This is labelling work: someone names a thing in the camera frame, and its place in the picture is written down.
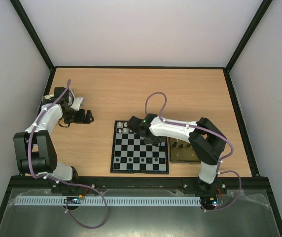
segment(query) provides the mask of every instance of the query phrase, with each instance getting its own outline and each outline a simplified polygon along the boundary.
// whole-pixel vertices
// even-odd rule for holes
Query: robotic arm
[[[190,125],[206,128],[223,137],[224,135],[207,118],[192,122],[169,119],[168,122],[164,122],[164,119],[161,121],[155,114],[147,114],[144,119],[132,116],[128,122],[128,127],[143,137],[147,144],[159,144],[161,137],[171,137],[190,143],[201,160],[199,179],[208,185],[212,184],[217,175],[218,160],[224,151],[226,142],[212,134],[192,128]]]
[[[60,124],[60,120],[62,119],[65,124],[68,124],[67,127],[69,127],[70,123],[73,122],[89,124],[94,121],[94,118],[90,110],[85,113],[84,109],[80,109],[80,106],[83,105],[84,98],[76,97],[74,91],[71,89],[68,89],[62,98],[52,106],[52,103],[61,96],[64,90],[64,87],[56,87],[54,94],[44,96],[41,111],[34,123],[25,132],[14,135],[17,166],[21,173],[30,173],[28,164],[28,139],[32,129],[37,124],[33,135],[31,151],[34,173],[42,174],[44,178],[50,175],[57,180],[64,181],[77,179],[77,172],[73,167],[64,165],[58,161],[50,134],[57,122],[62,126]]]

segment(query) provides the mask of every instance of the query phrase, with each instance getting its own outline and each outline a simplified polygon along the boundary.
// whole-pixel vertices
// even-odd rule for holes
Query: wooden table
[[[75,95],[85,97],[83,108],[92,110],[95,121],[71,124],[69,128],[56,126],[51,138],[59,161],[74,166],[80,176],[199,175],[199,164],[170,164],[169,175],[110,173],[114,121],[143,118],[145,100],[155,91],[168,97],[164,117],[183,121],[206,117],[232,142],[234,154],[224,160],[220,171],[251,176],[222,70],[58,68],[50,93],[56,86],[65,87],[68,79],[72,79],[70,88]],[[163,102],[162,96],[153,96],[149,113],[157,114]]]

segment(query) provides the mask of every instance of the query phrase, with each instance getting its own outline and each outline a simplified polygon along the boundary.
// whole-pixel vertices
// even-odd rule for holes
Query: wire
[[[222,208],[219,208],[219,209],[214,209],[214,210],[206,210],[203,206],[201,206],[201,208],[203,209],[204,212],[215,212],[215,211],[221,211],[221,210],[224,210],[224,209],[227,209],[229,208],[230,206],[232,206],[236,200],[239,198],[240,196],[240,193],[241,193],[241,190],[242,190],[242,180],[241,180],[241,177],[239,176],[239,174],[233,170],[227,170],[227,171],[223,171],[221,172],[220,174],[226,174],[226,173],[235,173],[239,179],[239,190],[238,190],[238,194],[236,195],[236,197],[233,199],[233,201],[231,201],[227,206],[224,206]]]
[[[107,202],[106,202],[106,199],[104,198],[104,196],[96,189],[88,186],[88,185],[84,185],[84,184],[74,184],[74,183],[69,183],[69,182],[66,182],[64,180],[58,180],[57,178],[54,178],[54,177],[51,177],[49,175],[45,175],[45,174],[41,174],[41,175],[35,175],[34,173],[34,169],[33,169],[33,165],[32,165],[32,143],[33,143],[33,135],[34,135],[34,132],[37,128],[37,126],[39,125],[39,122],[41,121],[42,117],[44,116],[44,114],[49,111],[53,106],[55,106],[57,104],[58,101],[60,101],[60,99],[62,98],[62,96],[68,91],[69,87],[70,87],[70,84],[71,84],[71,79],[68,80],[68,83],[67,83],[67,87],[64,89],[64,91],[62,92],[62,94],[51,104],[49,105],[45,111],[43,111],[39,116],[38,116],[38,119],[36,120],[35,123],[33,123],[33,128],[31,130],[31,133],[29,135],[29,139],[28,139],[28,151],[27,151],[27,154],[28,154],[28,166],[29,166],[29,171],[32,175],[33,178],[35,179],[39,179],[39,178],[42,178],[44,176],[47,176],[49,179],[51,180],[54,180],[54,181],[59,181],[60,183],[63,183],[63,184],[66,184],[66,185],[70,185],[70,186],[79,186],[79,187],[84,187],[84,188],[88,188],[88,189],[91,189],[93,191],[95,191],[99,196],[102,197],[103,199],[103,202],[105,204],[105,207],[106,207],[106,213],[105,213],[105,216],[104,216],[104,219],[102,220],[102,222],[97,225],[97,226],[93,226],[93,227],[90,227],[90,226],[85,226],[81,223],[79,223],[73,216],[72,214],[69,212],[68,210],[68,206],[66,205],[66,213],[68,213],[68,215],[72,218],[72,220],[77,223],[79,226],[81,227],[84,227],[84,228],[87,228],[87,229],[95,229],[95,228],[98,228],[100,226],[102,226],[108,219],[109,217],[109,211],[108,211],[108,206],[107,206]]]
[[[166,106],[166,103],[167,103],[167,96],[166,96],[166,94],[164,94],[163,92],[160,92],[160,91],[154,92],[154,93],[150,94],[150,95],[148,96],[148,98],[146,99],[146,101],[145,101],[145,108],[144,108],[145,115],[147,115],[147,103],[148,103],[149,99],[150,99],[153,95],[156,95],[156,94],[161,94],[161,95],[163,95],[164,98],[165,98],[164,105],[162,106],[162,108],[161,108],[161,110],[160,110],[160,112],[159,112],[159,115],[158,115],[160,121],[162,121],[162,122],[164,122],[164,123],[167,123],[167,124],[171,124],[171,125],[186,127],[186,124],[182,124],[182,123],[178,123],[178,122],[171,122],[171,121],[168,121],[168,120],[166,120],[166,119],[163,119],[163,117],[162,117],[162,112],[163,112],[163,110],[164,110],[164,108],[165,108],[165,106]],[[231,205],[233,205],[233,204],[236,202],[236,200],[237,200],[238,197],[240,196],[241,189],[242,189],[241,177],[239,176],[239,174],[238,174],[237,172],[235,172],[235,171],[233,171],[233,170],[227,170],[227,171],[219,172],[221,161],[222,161],[223,159],[225,159],[225,158],[228,158],[229,156],[231,156],[231,155],[233,154],[233,152],[234,152],[233,145],[232,145],[232,143],[229,142],[229,140],[227,140],[224,136],[222,136],[222,135],[220,135],[220,134],[218,134],[218,133],[216,133],[216,132],[213,132],[213,131],[211,131],[211,130],[209,130],[209,129],[206,129],[206,128],[204,128],[204,127],[195,126],[195,125],[190,125],[190,124],[189,124],[189,127],[192,127],[192,128],[194,128],[194,129],[199,129],[199,130],[205,131],[205,132],[210,133],[210,134],[212,134],[212,135],[214,135],[214,136],[216,136],[216,137],[218,137],[218,138],[221,138],[221,139],[222,139],[223,141],[225,141],[225,142],[230,146],[230,148],[231,148],[231,151],[230,151],[228,154],[226,154],[225,156],[222,156],[221,158],[219,158],[219,160],[218,160],[218,165],[217,165],[217,168],[216,168],[216,172],[217,172],[217,174],[235,173],[235,174],[237,175],[237,177],[238,177],[238,179],[239,179],[239,182],[240,182],[239,190],[238,190],[237,196],[235,197],[235,199],[234,199],[230,204],[228,204],[227,206],[225,206],[225,207],[223,207],[223,208],[214,209],[214,210],[206,210],[203,206],[201,206],[202,209],[203,209],[205,212],[213,212],[213,211],[224,210],[224,209],[230,207]]]

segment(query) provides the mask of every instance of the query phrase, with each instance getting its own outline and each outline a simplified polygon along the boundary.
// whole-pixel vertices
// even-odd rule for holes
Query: purple cable
[[[69,89],[69,87],[70,87],[70,84],[71,84],[71,79],[68,80],[67,87],[64,89],[64,91],[62,92],[62,94],[61,94],[51,105],[49,105],[49,106],[47,107],[47,111],[50,110],[53,106],[55,106],[55,105],[59,102],[59,100],[62,98],[62,96],[68,91],[68,89]],[[28,150],[27,150],[27,154],[28,154],[28,166],[29,166],[29,171],[30,171],[32,177],[35,178],[35,179],[39,179],[39,178],[41,178],[41,177],[43,177],[43,176],[45,176],[45,175],[44,175],[44,174],[41,174],[41,175],[37,175],[37,176],[36,176],[35,173],[34,173],[34,169],[33,169],[33,165],[32,165],[32,142],[33,142],[33,135],[34,135],[34,132],[35,132],[35,130],[36,130],[36,128],[37,128],[37,125],[39,124],[39,122],[41,121],[42,117],[44,116],[44,114],[45,114],[47,111],[43,111],[43,112],[39,115],[38,119],[36,120],[36,125],[34,125],[34,127],[32,128],[31,133],[30,133],[30,135],[29,135],[29,139],[28,139]],[[58,180],[58,179],[56,179],[56,178],[54,178],[54,177],[50,177],[50,176],[48,176],[48,178],[51,179],[51,180],[53,180],[53,181],[57,181],[57,180]],[[79,222],[72,216],[72,214],[69,212],[69,210],[68,210],[68,203],[67,203],[67,205],[66,205],[67,213],[68,213],[68,215],[72,218],[72,220],[73,220],[76,224],[78,224],[78,225],[81,226],[81,227],[87,228],[87,229],[96,229],[96,228],[102,226],[103,224],[105,224],[105,222],[107,221],[107,219],[108,219],[108,217],[109,217],[108,206],[107,206],[106,199],[104,198],[104,196],[103,196],[98,190],[96,190],[96,189],[94,189],[94,188],[92,188],[92,187],[90,187],[90,186],[88,186],[88,185],[84,185],[84,184],[73,184],[73,183],[66,182],[66,181],[64,181],[64,180],[59,180],[59,182],[60,182],[60,183],[63,183],[63,184],[66,184],[66,185],[70,185],[70,186],[79,186],[79,187],[84,187],[84,188],[91,189],[91,190],[95,191],[95,192],[96,192],[99,196],[101,196],[102,199],[103,199],[103,202],[104,202],[105,207],[106,207],[106,214],[105,214],[105,217],[104,217],[104,219],[102,220],[102,222],[101,222],[99,225],[97,225],[97,226],[92,226],[92,227],[90,227],[90,226],[85,226],[85,225],[79,223]]]
[[[233,170],[227,170],[227,171],[223,171],[221,172],[220,174],[225,174],[225,173],[235,173],[239,179],[239,190],[238,190],[238,194],[236,195],[236,197],[233,199],[233,201],[230,202],[230,204],[228,204],[227,206],[224,206],[222,208],[219,208],[219,209],[214,209],[214,210],[206,210],[203,206],[201,206],[201,208],[205,211],[205,212],[215,212],[215,211],[222,211],[224,209],[227,209],[229,208],[230,206],[232,206],[236,200],[239,198],[240,196],[240,193],[241,193],[241,189],[242,189],[242,180],[241,180],[241,177],[239,176],[239,174]]]
[[[162,121],[162,122],[164,122],[164,123],[167,123],[167,124],[171,124],[171,125],[186,127],[186,125],[185,125],[185,124],[182,124],[182,123],[171,122],[171,121],[168,121],[168,120],[163,121],[162,112],[163,112],[163,110],[164,110],[164,108],[165,108],[165,106],[166,106],[166,103],[167,103],[167,96],[166,96],[166,94],[164,94],[163,92],[160,92],[160,91],[154,92],[154,93],[150,94],[149,97],[146,99],[146,101],[145,101],[145,109],[144,109],[144,110],[145,110],[145,115],[147,115],[147,103],[148,103],[149,99],[150,99],[153,95],[156,95],[156,94],[161,94],[161,95],[163,95],[164,98],[165,98],[164,105],[162,106],[162,108],[161,108],[161,110],[160,110],[160,112],[159,112],[159,119],[160,119],[160,121]],[[194,129],[199,129],[199,130],[205,131],[205,132],[210,133],[210,134],[212,134],[212,135],[214,135],[214,136],[216,136],[216,137],[218,137],[218,138],[221,138],[223,141],[225,141],[225,142],[230,146],[230,148],[231,148],[230,153],[227,154],[227,155],[225,155],[225,156],[222,156],[221,158],[219,158],[219,162],[218,162],[218,165],[217,165],[217,168],[216,168],[216,172],[218,173],[218,172],[219,172],[219,169],[220,169],[220,164],[221,164],[220,161],[222,161],[222,160],[225,159],[225,158],[228,158],[228,157],[231,156],[231,155],[233,154],[233,152],[234,152],[234,148],[233,148],[232,143],[229,142],[229,140],[227,140],[225,137],[223,137],[223,136],[221,136],[220,134],[218,134],[218,133],[216,133],[216,132],[213,132],[213,131],[211,131],[211,130],[209,130],[209,129],[206,129],[206,128],[203,128],[203,127],[199,127],[199,126],[195,126],[195,125],[189,125],[189,127],[192,127],[192,128],[194,128]],[[214,211],[224,210],[224,209],[230,207],[231,205],[233,205],[233,204],[236,202],[236,200],[238,199],[238,197],[240,196],[241,189],[242,189],[241,177],[239,176],[239,174],[238,174],[237,172],[235,172],[235,171],[233,171],[233,170],[223,171],[223,172],[218,173],[218,174],[225,174],[225,173],[235,173],[235,174],[237,175],[237,177],[238,177],[238,179],[239,179],[239,182],[240,182],[238,195],[235,197],[235,199],[234,199],[229,205],[227,205],[227,206],[225,206],[225,207],[223,207],[223,208],[220,208],[220,209],[205,210],[204,207],[201,206],[202,209],[203,209],[205,212],[214,212]]]
[[[89,189],[91,189],[91,190],[97,192],[97,194],[102,197],[103,202],[105,203],[106,213],[105,213],[105,216],[104,216],[104,219],[102,220],[102,222],[101,222],[100,224],[96,225],[96,226],[85,226],[84,224],[78,222],[78,221],[72,216],[72,214],[71,214],[71,213],[69,212],[69,210],[68,210],[68,204],[69,204],[69,202],[67,202],[67,204],[66,204],[67,214],[72,218],[72,220],[73,220],[76,224],[78,224],[79,226],[81,226],[81,227],[83,227],[83,228],[86,228],[86,229],[96,229],[96,228],[98,228],[98,227],[101,227],[103,224],[105,224],[105,222],[107,221],[107,219],[108,219],[108,217],[109,217],[107,201],[106,201],[106,199],[104,198],[104,196],[103,196],[97,189],[94,189],[94,188],[92,188],[92,187],[90,187],[90,186],[87,186],[87,185],[84,185],[84,184],[68,183],[68,182],[63,181],[63,180],[61,180],[60,182],[61,182],[61,183],[64,183],[64,184],[67,184],[67,185],[71,185],[71,186],[80,186],[80,187],[84,187],[84,188],[89,188]]]
[[[161,110],[160,110],[160,112],[159,112],[159,119],[160,119],[160,121],[162,121],[162,122],[164,122],[164,123],[167,123],[167,124],[171,124],[171,125],[186,127],[186,125],[185,125],[185,124],[182,124],[182,123],[171,122],[171,121],[168,121],[168,120],[163,121],[162,112],[163,112],[163,110],[164,110],[164,108],[165,108],[165,106],[166,106],[166,103],[167,103],[167,96],[166,96],[166,94],[164,94],[163,92],[160,92],[160,91],[154,92],[153,94],[150,94],[149,97],[146,99],[146,101],[145,101],[145,115],[147,115],[147,109],[146,109],[146,108],[147,108],[147,103],[148,103],[149,99],[150,99],[153,95],[156,95],[156,94],[161,94],[161,95],[163,95],[164,98],[165,98],[164,105],[162,106],[162,108],[161,108]],[[231,143],[229,140],[227,140],[225,137],[221,136],[220,134],[218,134],[218,133],[216,133],[216,132],[213,132],[213,131],[211,131],[211,130],[209,130],[209,129],[206,129],[206,128],[204,128],[204,127],[199,127],[199,126],[190,125],[190,124],[189,124],[189,127],[192,127],[192,128],[194,128],[194,129],[199,129],[199,130],[205,131],[205,132],[210,133],[210,134],[212,134],[212,135],[214,135],[214,136],[216,136],[216,137],[218,137],[218,138],[221,138],[223,141],[225,141],[225,142],[230,146],[230,148],[231,148],[230,153],[229,153],[229,154],[226,154],[225,156],[222,156],[221,158],[219,158],[219,162],[218,162],[218,165],[217,165],[217,168],[216,168],[216,172],[218,173],[218,172],[219,172],[219,169],[220,169],[221,161],[222,161],[223,159],[228,158],[229,156],[231,156],[231,155],[233,154],[233,152],[234,152],[234,148],[233,148],[232,143]]]

